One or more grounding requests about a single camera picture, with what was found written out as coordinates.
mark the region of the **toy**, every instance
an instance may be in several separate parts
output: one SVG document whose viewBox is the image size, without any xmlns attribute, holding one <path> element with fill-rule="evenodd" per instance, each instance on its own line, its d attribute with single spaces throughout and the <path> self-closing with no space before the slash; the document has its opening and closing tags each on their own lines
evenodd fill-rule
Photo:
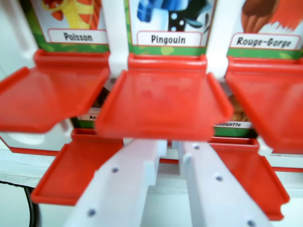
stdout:
<svg viewBox="0 0 303 227">
<path fill-rule="evenodd" d="M 224 15 L 228 4 L 220 1 L 216 13 Z M 279 200 L 268 202 L 267 196 L 257 195 L 275 208 L 276 220 L 282 218 L 279 209 L 288 201 L 288 196 L 266 158 L 257 152 L 271 153 L 271 148 L 301 149 L 303 62 L 227 59 L 227 52 L 224 53 L 228 49 L 224 46 L 226 42 L 218 44 L 221 51 L 216 52 L 213 39 L 209 40 L 206 56 L 136 55 L 129 53 L 127 45 L 125 5 L 113 0 L 103 1 L 102 6 L 108 25 L 110 53 L 39 50 L 35 55 L 35 67 L 21 69 L 0 83 L 0 108 L 7 110 L 0 112 L 0 131 L 8 137 L 22 139 L 36 133 L 35 144 L 39 136 L 43 141 L 44 134 L 41 137 L 41 133 L 52 129 L 57 122 L 65 129 L 64 119 L 84 114 L 96 100 L 106 79 L 114 79 L 120 73 L 95 121 L 95 132 L 74 131 L 74 140 L 63 145 L 52 168 L 36 188 L 36 195 L 43 194 L 40 189 L 44 186 L 57 182 L 52 181 L 52 174 L 66 176 L 62 167 L 68 165 L 60 165 L 63 160 L 78 168 L 76 161 L 86 165 L 87 160 L 95 158 L 96 152 L 110 146 L 112 149 L 104 158 L 106 162 L 99 169 L 94 166 L 89 176 L 83 171 L 86 180 L 91 179 L 91 170 L 95 173 L 66 226 L 100 223 L 105 226 L 139 226 L 147 188 L 155 184 L 159 159 L 166 155 L 167 140 L 172 140 L 172 146 L 178 150 L 180 172 L 187 180 L 193 226 L 270 226 L 264 211 L 244 190 L 240 180 L 231 174 L 235 163 L 243 166 L 243 159 L 249 158 L 251 165 L 244 165 L 244 168 L 253 179 L 256 178 L 256 182 L 266 176 L 264 181 L 278 192 Z M 210 37 L 218 36 L 219 28 L 226 23 L 219 22 L 214 19 L 213 26 L 216 26 Z M 231 38 L 231 26 L 224 29 L 228 31 L 227 38 Z M 212 139 L 213 126 L 228 121 L 233 113 L 233 107 L 217 80 L 222 75 L 218 72 L 224 72 L 226 82 L 262 136 L 258 137 L 259 146 L 255 140 L 250 140 L 253 144 L 247 144 L 245 140 L 235 138 L 232 139 L 234 143 L 226 142 L 226 138 L 220 138 L 212 146 L 211 141 L 207 142 Z M 274 92 L 267 92 L 273 86 Z M 39 114 L 34 112 L 37 107 L 40 107 Z M 25 134 L 16 135 L 16 131 Z M 121 142 L 124 137 L 135 139 L 119 149 L 122 144 L 117 140 Z M 220 156 L 218 147 L 224 149 Z M 100 152 L 97 156 L 102 158 L 103 154 Z M 226 166 L 223 157 L 230 158 L 232 165 Z M 64 179 L 61 182 L 68 189 L 70 185 Z M 58 195 L 52 190 L 48 193 Z"/>
</svg>

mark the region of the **white surface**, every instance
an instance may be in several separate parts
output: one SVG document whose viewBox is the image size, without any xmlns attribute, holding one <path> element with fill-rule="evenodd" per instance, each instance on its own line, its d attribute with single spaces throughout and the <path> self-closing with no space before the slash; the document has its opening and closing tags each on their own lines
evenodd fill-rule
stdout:
<svg viewBox="0 0 303 227">
<path fill-rule="evenodd" d="M 178 154 L 194 227 L 271 226 L 209 143 L 182 142 Z"/>
<path fill-rule="evenodd" d="M 165 140 L 132 140 L 95 172 L 64 226 L 140 226 L 166 148 Z"/>
<path fill-rule="evenodd" d="M 0 226 L 28 227 L 29 208 L 24 189 L 0 183 Z"/>
<path fill-rule="evenodd" d="M 102 8 L 110 50 L 108 58 L 110 76 L 118 77 L 122 70 L 128 69 L 129 50 L 124 0 L 102 0 Z"/>
<path fill-rule="evenodd" d="M 33 67 L 37 45 L 18 0 L 0 1 L 0 21 L 0 68 L 4 75 Z"/>
<path fill-rule="evenodd" d="M 209 35 L 206 72 L 223 81 L 228 68 L 227 52 L 233 36 L 234 24 L 241 9 L 242 0 L 218 0 L 213 25 Z"/>
<path fill-rule="evenodd" d="M 0 137 L 13 148 L 60 151 L 64 144 L 71 142 L 72 130 L 72 122 L 66 119 L 46 133 L 0 132 Z"/>
</svg>

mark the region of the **penguin illustration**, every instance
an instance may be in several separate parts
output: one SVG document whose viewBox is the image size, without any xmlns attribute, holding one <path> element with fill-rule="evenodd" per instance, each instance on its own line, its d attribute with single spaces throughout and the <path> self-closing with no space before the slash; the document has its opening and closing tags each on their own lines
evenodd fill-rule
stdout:
<svg viewBox="0 0 303 227">
<path fill-rule="evenodd" d="M 209 11 L 212 5 L 207 0 L 140 0 L 138 19 L 141 22 L 150 22 L 154 8 L 165 9 L 169 12 L 168 31 L 175 32 L 184 31 L 186 23 L 194 28 L 203 27 L 203 23 L 197 19 L 200 14 Z M 206 14 L 204 27 L 208 22 L 209 15 Z"/>
</svg>

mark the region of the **red plastic tray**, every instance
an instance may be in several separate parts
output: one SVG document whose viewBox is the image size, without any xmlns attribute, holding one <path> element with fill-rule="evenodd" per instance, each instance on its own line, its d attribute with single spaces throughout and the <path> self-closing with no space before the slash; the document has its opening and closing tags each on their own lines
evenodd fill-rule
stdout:
<svg viewBox="0 0 303 227">
<path fill-rule="evenodd" d="M 242 187 L 270 220 L 281 220 L 281 205 L 289 196 L 265 157 L 258 154 L 256 139 L 213 137 L 209 143 Z M 161 159 L 161 163 L 178 164 Z"/>
<path fill-rule="evenodd" d="M 303 148 L 303 60 L 229 58 L 226 82 L 264 141 Z"/>
<path fill-rule="evenodd" d="M 109 76 L 108 53 L 35 53 L 36 67 L 0 82 L 0 131 L 43 133 L 85 114 Z"/>
<path fill-rule="evenodd" d="M 75 205 L 94 172 L 123 147 L 122 140 L 104 139 L 92 129 L 74 129 L 71 136 L 32 192 L 34 202 Z"/>
<path fill-rule="evenodd" d="M 95 121 L 105 137 L 208 140 L 233 109 L 201 57 L 129 57 Z"/>
</svg>

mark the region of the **white plastic frame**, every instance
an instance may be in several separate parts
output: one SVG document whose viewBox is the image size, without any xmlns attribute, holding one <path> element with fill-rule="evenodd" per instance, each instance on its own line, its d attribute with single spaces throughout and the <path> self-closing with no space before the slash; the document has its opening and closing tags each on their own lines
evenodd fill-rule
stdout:
<svg viewBox="0 0 303 227">
<path fill-rule="evenodd" d="M 261 136 L 258 136 L 257 140 L 260 145 L 258 153 L 266 157 L 271 166 L 303 168 L 303 155 L 275 154 L 272 153 L 273 149 L 265 143 Z"/>
<path fill-rule="evenodd" d="M 95 172 L 64 226 L 139 227 L 166 147 L 166 140 L 132 140 Z"/>
<path fill-rule="evenodd" d="M 224 77 L 228 68 L 227 52 L 241 7 L 241 0 L 217 1 L 206 49 L 206 72 L 212 72 L 220 82 L 225 81 Z"/>
<path fill-rule="evenodd" d="M 124 0 L 102 0 L 110 55 L 110 77 L 117 78 L 128 69 L 128 40 Z"/>
</svg>

